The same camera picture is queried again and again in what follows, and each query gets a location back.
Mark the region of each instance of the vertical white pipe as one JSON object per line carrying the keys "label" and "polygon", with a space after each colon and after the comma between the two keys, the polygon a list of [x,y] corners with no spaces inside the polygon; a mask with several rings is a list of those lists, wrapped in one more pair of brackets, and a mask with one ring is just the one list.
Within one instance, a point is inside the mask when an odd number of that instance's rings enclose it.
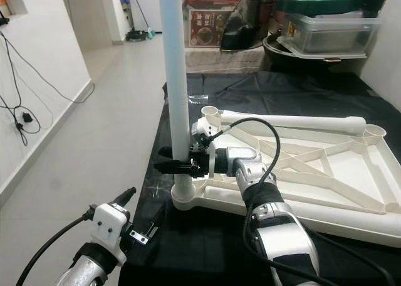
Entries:
{"label": "vertical white pipe", "polygon": [[[182,0],[160,0],[164,42],[165,73],[169,94],[170,129],[173,158],[189,160],[190,130],[187,74],[185,67],[184,23]],[[195,195],[188,175],[174,175],[173,199],[184,202]]]}

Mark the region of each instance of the table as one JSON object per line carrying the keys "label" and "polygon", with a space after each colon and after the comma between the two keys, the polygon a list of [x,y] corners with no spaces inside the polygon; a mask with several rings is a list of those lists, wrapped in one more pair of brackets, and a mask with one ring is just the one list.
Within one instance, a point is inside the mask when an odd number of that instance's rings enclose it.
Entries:
{"label": "table", "polygon": [[[187,79],[191,123],[201,116],[205,105],[255,114],[362,116],[387,130],[385,139],[401,160],[401,114],[372,95],[370,88],[351,73],[309,76],[260,71],[244,75],[189,74]],[[272,285],[269,268],[249,256],[242,245],[243,217],[200,207],[178,211],[172,206],[172,176],[162,176],[153,168],[153,164],[165,160],[157,151],[170,146],[167,95],[165,100],[133,221],[137,231],[146,231],[151,221],[160,228],[147,246],[135,244],[128,253],[119,286],[138,281],[176,285],[251,281]],[[375,260],[401,285],[400,249],[330,238]],[[340,285],[384,285],[374,270],[341,250],[314,241],[322,277]]]}

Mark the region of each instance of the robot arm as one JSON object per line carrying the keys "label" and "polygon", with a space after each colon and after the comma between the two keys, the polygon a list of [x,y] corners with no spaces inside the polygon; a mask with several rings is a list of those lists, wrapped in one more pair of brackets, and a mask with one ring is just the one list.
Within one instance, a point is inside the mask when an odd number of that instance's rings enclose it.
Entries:
{"label": "robot arm", "polygon": [[[316,248],[291,207],[281,197],[276,176],[271,173],[265,182],[259,184],[266,172],[261,155],[252,148],[228,147],[225,150],[225,173],[236,177],[246,208],[251,212],[249,229],[256,251],[272,261],[318,275]],[[317,285],[274,268],[271,268],[271,273],[277,286]]]}
{"label": "robot arm", "polygon": [[[161,173],[188,174],[194,178],[208,173],[209,176],[221,173],[236,177],[247,211],[251,212],[249,231],[258,254],[318,275],[316,248],[291,207],[281,197],[275,175],[271,173],[263,183],[259,183],[267,171],[260,153],[247,147],[215,149],[211,142],[214,134],[216,130],[206,118],[199,119],[192,126],[196,143],[192,145],[190,161],[167,161],[156,164],[155,168]],[[161,154],[172,155],[167,148],[162,149]],[[271,273],[276,286],[317,285],[274,268],[271,268]]]}
{"label": "robot arm", "polygon": [[111,203],[91,206],[94,209],[91,242],[79,249],[73,264],[55,286],[102,286],[107,275],[127,261],[125,253],[135,241],[141,245],[148,242],[148,235],[153,235],[153,227],[147,235],[137,233],[129,222],[130,213],[124,208],[135,192],[135,188],[131,188]]}

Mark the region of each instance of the white pvc pipe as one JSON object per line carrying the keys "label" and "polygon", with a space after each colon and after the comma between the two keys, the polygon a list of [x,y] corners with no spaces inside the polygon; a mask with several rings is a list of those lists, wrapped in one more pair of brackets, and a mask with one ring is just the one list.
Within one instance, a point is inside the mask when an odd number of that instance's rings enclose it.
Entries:
{"label": "white pvc pipe", "polygon": [[[160,14],[173,158],[188,161],[190,130],[182,0],[160,0]],[[195,196],[195,187],[192,185],[190,176],[175,174],[174,181],[175,185],[172,189],[174,199],[188,201]]]}
{"label": "white pvc pipe", "polygon": [[224,110],[221,114],[221,121],[225,123],[233,123],[243,118],[260,118],[268,121],[273,126],[330,130],[346,132],[347,134],[362,134],[366,127],[366,121],[362,117],[330,118],[295,115],[253,115],[240,114],[230,110]]}

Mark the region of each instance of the storage box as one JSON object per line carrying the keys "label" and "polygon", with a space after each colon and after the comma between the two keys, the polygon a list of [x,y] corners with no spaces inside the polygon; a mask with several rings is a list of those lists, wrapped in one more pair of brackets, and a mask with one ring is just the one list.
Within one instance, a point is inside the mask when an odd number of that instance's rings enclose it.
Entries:
{"label": "storage box", "polygon": [[372,18],[310,18],[286,14],[282,42],[302,54],[364,54],[380,24]]}
{"label": "storage box", "polygon": [[226,21],[238,2],[239,0],[182,0],[185,46],[220,46]]}

